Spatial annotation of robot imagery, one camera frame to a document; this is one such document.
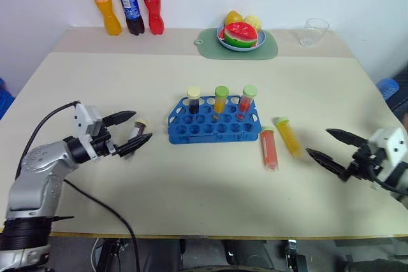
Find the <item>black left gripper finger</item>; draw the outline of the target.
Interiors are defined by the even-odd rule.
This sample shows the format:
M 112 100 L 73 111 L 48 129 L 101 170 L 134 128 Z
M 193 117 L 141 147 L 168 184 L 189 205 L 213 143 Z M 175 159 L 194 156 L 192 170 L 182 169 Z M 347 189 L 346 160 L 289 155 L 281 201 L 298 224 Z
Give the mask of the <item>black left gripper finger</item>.
M 141 134 L 139 136 L 135 136 L 134 138 L 131 138 L 126 144 L 123 144 L 119 147 L 117 147 L 117 154 L 120 157 L 124 157 L 128 154 L 131 154 L 138 150 L 140 147 L 142 147 L 146 142 L 151 139 L 152 133 L 147 133 L 147 134 Z
M 128 121 L 131 117 L 136 115 L 135 111 L 119 111 L 109 116 L 103 117 L 102 122 L 104 126 L 119 125 Z

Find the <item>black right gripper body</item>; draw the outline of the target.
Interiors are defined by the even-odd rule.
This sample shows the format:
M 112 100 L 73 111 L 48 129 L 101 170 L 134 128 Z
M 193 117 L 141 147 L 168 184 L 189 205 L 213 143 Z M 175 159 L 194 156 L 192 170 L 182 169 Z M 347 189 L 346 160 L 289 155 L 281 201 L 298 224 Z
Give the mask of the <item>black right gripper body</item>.
M 352 158 L 352 162 L 347 167 L 349 174 L 360 180 L 373 182 L 373 177 L 378 173 L 375 168 L 382 169 L 381 164 L 386 159 L 386 152 L 383 148 L 375 149 L 372 152 L 368 145 L 363 145 L 353 154 Z

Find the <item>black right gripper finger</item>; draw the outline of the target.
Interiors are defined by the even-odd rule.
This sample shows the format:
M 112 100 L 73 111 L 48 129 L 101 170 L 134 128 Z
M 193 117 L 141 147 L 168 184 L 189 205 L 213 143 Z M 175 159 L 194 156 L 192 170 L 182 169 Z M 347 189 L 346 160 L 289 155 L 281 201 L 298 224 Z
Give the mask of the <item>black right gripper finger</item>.
M 368 141 L 360 136 L 357 136 L 351 132 L 347 132 L 341 129 L 326 129 L 330 135 L 335 139 L 345 143 L 346 145 L 352 145 L 357 148 L 363 148 L 368 145 Z
M 345 167 L 335 162 L 330 156 L 311 148 L 307 148 L 306 151 L 320 166 L 332 172 L 343 182 L 348 181 L 351 177 L 350 172 Z

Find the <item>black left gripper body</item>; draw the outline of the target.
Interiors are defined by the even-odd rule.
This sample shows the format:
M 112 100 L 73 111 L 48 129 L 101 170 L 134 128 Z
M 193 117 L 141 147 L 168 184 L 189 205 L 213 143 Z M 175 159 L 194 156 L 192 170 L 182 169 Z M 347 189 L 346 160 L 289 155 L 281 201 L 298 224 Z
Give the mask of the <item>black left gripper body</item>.
M 96 153 L 96 157 L 118 154 L 118 147 L 112 141 L 112 135 L 105 125 L 102 125 L 97 135 L 92 136 L 91 139 L 91 146 Z

